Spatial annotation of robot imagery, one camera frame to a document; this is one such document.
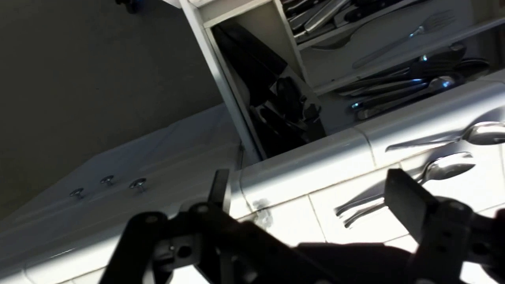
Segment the drawer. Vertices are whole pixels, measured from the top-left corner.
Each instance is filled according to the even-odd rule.
[[[380,124],[389,124],[389,121],[372,118],[370,123],[375,119],[377,123],[372,123],[370,126],[355,121],[347,112],[351,100],[336,97],[334,89],[350,82],[391,69],[433,50],[440,50],[452,42],[463,41],[468,45],[470,56],[482,55],[489,58],[497,69],[500,69],[503,58],[500,52],[500,36],[497,34],[500,28],[497,26],[505,25],[505,17],[493,14],[490,4],[493,3],[474,0],[460,0],[457,4],[454,4],[451,0],[429,0],[411,4],[411,0],[402,0],[397,4],[375,12],[362,20],[326,31],[299,44],[293,37],[293,31],[290,29],[288,18],[285,17],[279,0],[214,0],[203,6],[195,6],[187,0],[181,0],[184,14],[187,15],[190,28],[195,33],[222,99],[231,115],[235,127],[238,129],[246,153],[255,157],[255,160],[252,157],[252,162],[290,151],[302,143],[310,143],[320,137],[331,135],[348,127],[367,130],[367,127],[377,127],[378,124],[378,129],[373,130],[377,132],[383,129],[384,126]],[[414,26],[418,26],[421,22],[440,12],[446,12],[446,17],[449,17],[444,25],[440,25],[437,29],[432,29],[426,34],[414,36],[413,39],[405,39],[405,42],[399,41],[397,45],[377,55],[370,64],[355,67],[355,63],[359,61],[359,58],[380,48],[380,45],[408,34],[408,31],[414,29]],[[219,45],[220,39],[216,36],[216,28],[222,26],[224,23],[227,25],[228,22],[239,23],[260,44],[268,47],[285,63],[285,70],[277,75],[283,77],[285,74],[290,74],[290,77],[295,78],[298,88],[307,97],[304,105],[315,104],[321,108],[321,126],[318,132],[312,130],[317,132],[313,137],[302,137],[301,141],[296,143],[291,141],[293,138],[265,138],[265,129],[260,127],[271,127],[272,123],[258,126],[260,118],[255,118],[250,110],[257,107],[250,104],[250,97],[254,100],[257,91],[250,91],[247,86],[244,86],[246,83],[242,75],[238,75],[239,70],[236,72],[236,66],[233,66],[228,56],[224,56],[225,52],[222,48],[222,42]],[[351,33],[351,36],[348,44],[343,47],[321,47],[325,44],[328,45],[328,42],[337,39],[339,36],[347,36],[348,33]],[[405,123],[411,123],[411,119],[414,119],[413,116],[416,115],[413,115],[411,110],[413,108],[408,108],[408,112],[396,112],[397,116],[394,115],[388,119],[405,119]],[[293,145],[287,143],[283,148],[280,146],[269,149],[271,145],[280,143],[282,140],[290,140]]]

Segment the white cabinet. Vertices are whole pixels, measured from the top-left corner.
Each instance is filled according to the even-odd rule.
[[[325,241],[307,197],[258,211],[257,224],[288,246]]]
[[[380,208],[378,211],[359,217],[350,227],[343,227],[343,219],[350,217],[356,209],[370,206],[377,201],[369,201],[361,206],[355,206],[340,216],[334,214],[334,208],[345,203],[351,197],[364,190],[380,190],[383,189],[383,179],[386,170],[377,170],[336,186],[312,192],[310,201],[317,212],[320,227],[329,242],[384,242],[388,239],[407,235],[408,231],[394,217],[388,208]]]
[[[225,20],[242,25],[283,58],[290,70],[306,82],[301,88],[309,86],[309,96],[317,96],[313,99],[321,104],[321,119],[328,135],[337,132],[340,138],[345,138],[339,130],[348,127],[364,132],[370,141],[377,167],[389,165],[427,149],[418,148],[384,154],[384,146],[403,138],[414,138],[419,134],[460,129],[476,115],[503,104],[498,93],[498,88],[505,89],[503,85],[467,83],[388,115],[356,123],[347,113],[350,102],[331,94],[334,88],[348,82],[373,75],[454,42],[467,44],[470,56],[489,58],[493,69],[500,69],[505,63],[501,52],[505,41],[498,26],[505,25],[505,17],[500,12],[492,12],[492,4],[497,4],[493,1],[459,0],[454,4],[452,0],[419,3],[402,0],[362,20],[329,29],[304,42],[293,39],[280,0],[214,0],[206,4],[181,0],[179,3],[246,151],[249,156],[255,153],[258,159],[265,154],[247,113],[247,91],[239,88],[241,80],[231,72],[214,39],[212,28]],[[408,34],[426,18],[437,14],[444,14],[446,23],[421,36],[397,42],[377,55],[370,64],[355,66],[359,58]],[[325,47],[345,36],[348,36],[348,42],[343,47]]]
[[[239,187],[250,208],[260,209],[373,168],[367,140],[347,129],[242,168]]]

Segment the tool handle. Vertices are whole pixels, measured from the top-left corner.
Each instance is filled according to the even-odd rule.
[[[304,23],[304,29],[312,33],[320,28],[323,23],[332,18],[336,12],[339,12],[348,0],[328,0],[321,3],[323,6]]]
[[[418,85],[408,85],[408,86],[402,88],[402,89],[394,89],[394,91],[389,91],[389,93],[384,93],[384,94],[367,97],[367,99],[358,100],[358,102],[353,102],[351,104],[351,110],[358,112],[358,110],[375,107],[375,105],[394,100],[394,99],[400,99],[400,97],[403,97],[407,94],[411,94],[411,93],[416,93],[416,91],[419,91],[419,89],[422,89],[426,86],[427,86],[427,82],[421,82]]]

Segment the screw hole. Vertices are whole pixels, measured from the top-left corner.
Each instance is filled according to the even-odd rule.
[[[186,258],[190,255],[190,247],[189,246],[181,246],[178,250],[176,250],[176,257],[179,258]]]
[[[74,190],[72,190],[72,195],[74,195],[75,198],[83,198],[83,197],[85,197],[83,187],[74,189]]]

